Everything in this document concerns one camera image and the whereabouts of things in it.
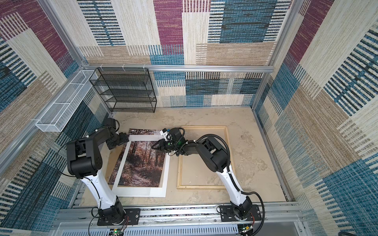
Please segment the autumn forest photo print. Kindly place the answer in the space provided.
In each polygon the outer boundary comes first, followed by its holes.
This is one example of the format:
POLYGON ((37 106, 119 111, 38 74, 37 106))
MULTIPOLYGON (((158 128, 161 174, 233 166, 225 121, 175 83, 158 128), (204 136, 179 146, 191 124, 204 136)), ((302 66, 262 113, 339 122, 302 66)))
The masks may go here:
MULTIPOLYGON (((132 141, 121 171, 118 186, 160 187, 165 153, 152 149, 154 141, 132 141)), ((113 185, 121 166, 127 144, 110 152, 106 179, 113 185)))

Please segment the light wooden picture frame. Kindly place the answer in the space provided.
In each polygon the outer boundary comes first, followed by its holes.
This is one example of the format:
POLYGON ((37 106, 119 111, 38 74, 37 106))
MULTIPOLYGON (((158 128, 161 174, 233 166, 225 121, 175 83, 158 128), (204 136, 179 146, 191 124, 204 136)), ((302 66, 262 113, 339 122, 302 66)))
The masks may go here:
MULTIPOLYGON (((191 125, 183 128, 188 140, 197 140, 204 134, 216 134, 230 145, 228 128, 224 125, 191 125)), ((199 154, 192 154, 179 156, 177 188, 223 190, 225 186, 218 175, 208 169, 199 154)))

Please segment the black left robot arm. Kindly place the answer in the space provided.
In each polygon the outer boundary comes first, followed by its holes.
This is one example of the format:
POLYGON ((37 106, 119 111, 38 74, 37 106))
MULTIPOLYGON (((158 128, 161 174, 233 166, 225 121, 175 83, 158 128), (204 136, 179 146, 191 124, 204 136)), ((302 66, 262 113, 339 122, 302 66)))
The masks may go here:
POLYGON ((86 184, 97 202, 98 226, 120 225, 126 213, 117 195, 110 189, 103 173, 99 146, 106 143, 109 150, 129 141, 126 133, 119 133, 120 123, 107 118, 104 126, 92 134, 67 143, 67 166, 70 175, 86 184))

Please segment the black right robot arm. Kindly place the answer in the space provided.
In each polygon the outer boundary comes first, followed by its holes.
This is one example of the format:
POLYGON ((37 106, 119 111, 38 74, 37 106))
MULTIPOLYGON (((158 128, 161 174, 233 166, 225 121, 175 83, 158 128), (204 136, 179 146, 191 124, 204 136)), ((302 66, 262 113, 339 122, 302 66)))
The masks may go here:
POLYGON ((231 166, 230 149, 223 138, 215 134, 205 134, 197 140, 185 139, 185 130, 181 127, 163 129, 162 139, 152 145, 152 149, 176 156, 198 154, 207 168, 216 173, 230 197, 236 219, 245 220, 250 216, 252 202, 248 193, 242 190, 231 166))

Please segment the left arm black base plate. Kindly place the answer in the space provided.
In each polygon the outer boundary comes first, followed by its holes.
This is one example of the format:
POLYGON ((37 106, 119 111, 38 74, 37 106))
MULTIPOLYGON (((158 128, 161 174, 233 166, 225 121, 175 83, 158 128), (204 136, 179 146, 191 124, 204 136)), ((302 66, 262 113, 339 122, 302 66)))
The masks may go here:
POLYGON ((140 208, 124 208, 124 217, 116 220, 99 219, 98 226, 126 226, 137 225, 140 217, 140 208))

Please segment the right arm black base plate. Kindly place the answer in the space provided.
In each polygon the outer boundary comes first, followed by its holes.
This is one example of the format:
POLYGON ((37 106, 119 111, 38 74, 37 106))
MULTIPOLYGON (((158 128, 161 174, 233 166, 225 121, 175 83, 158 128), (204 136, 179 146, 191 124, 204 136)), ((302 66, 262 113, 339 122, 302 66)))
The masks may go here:
POLYGON ((222 222, 231 222, 231 221, 261 221, 262 220, 262 211, 259 209, 258 205, 252 205, 247 217, 243 220, 238 219, 234 215, 234 210, 231 205, 220 205, 217 206, 217 212, 220 214, 222 222))

